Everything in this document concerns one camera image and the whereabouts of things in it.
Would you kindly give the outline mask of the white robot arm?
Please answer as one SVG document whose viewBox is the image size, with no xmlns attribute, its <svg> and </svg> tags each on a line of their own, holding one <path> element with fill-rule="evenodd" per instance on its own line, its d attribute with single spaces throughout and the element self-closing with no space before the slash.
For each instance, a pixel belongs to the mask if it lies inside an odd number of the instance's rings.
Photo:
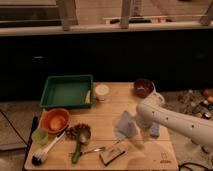
<svg viewBox="0 0 213 171">
<path fill-rule="evenodd" d="M 164 104 L 164 97 L 157 92 L 142 99 L 136 107 L 142 125 L 149 127 L 153 122 L 159 123 L 200 145 L 213 148 L 213 121 L 165 109 Z"/>
</svg>

